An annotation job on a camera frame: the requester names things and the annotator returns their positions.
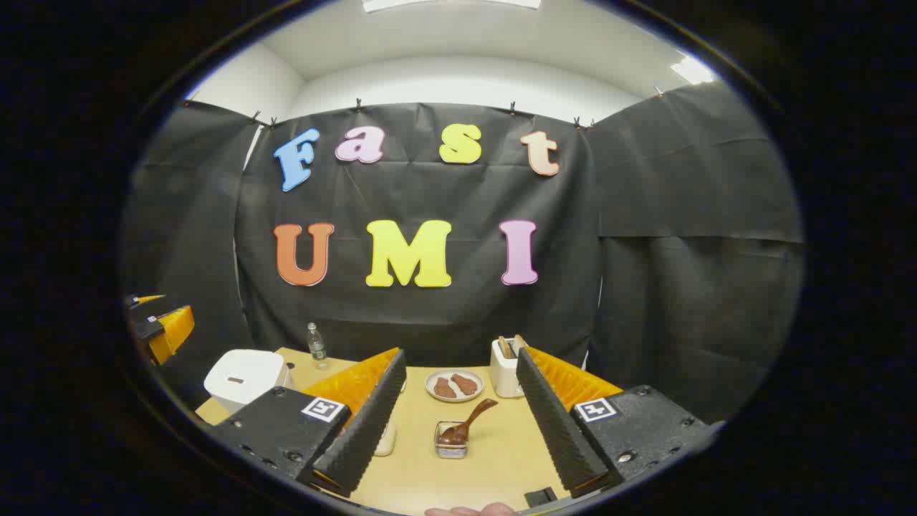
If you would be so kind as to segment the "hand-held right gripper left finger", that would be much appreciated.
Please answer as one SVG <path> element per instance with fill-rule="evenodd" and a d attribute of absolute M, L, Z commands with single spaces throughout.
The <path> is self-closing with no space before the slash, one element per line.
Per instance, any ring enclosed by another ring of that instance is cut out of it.
<path fill-rule="evenodd" d="M 405 380 L 404 350 L 393 348 L 304 392 L 273 386 L 213 433 L 269 472 L 349 497 L 369 467 Z"/>

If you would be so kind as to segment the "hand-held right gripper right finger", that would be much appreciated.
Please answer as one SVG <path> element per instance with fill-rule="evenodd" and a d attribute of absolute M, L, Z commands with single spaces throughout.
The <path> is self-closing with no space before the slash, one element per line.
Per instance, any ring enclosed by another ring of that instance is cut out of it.
<path fill-rule="evenodd" d="M 571 497 L 646 476 L 717 432 L 654 386 L 623 390 L 533 347 L 517 356 L 518 382 Z"/>

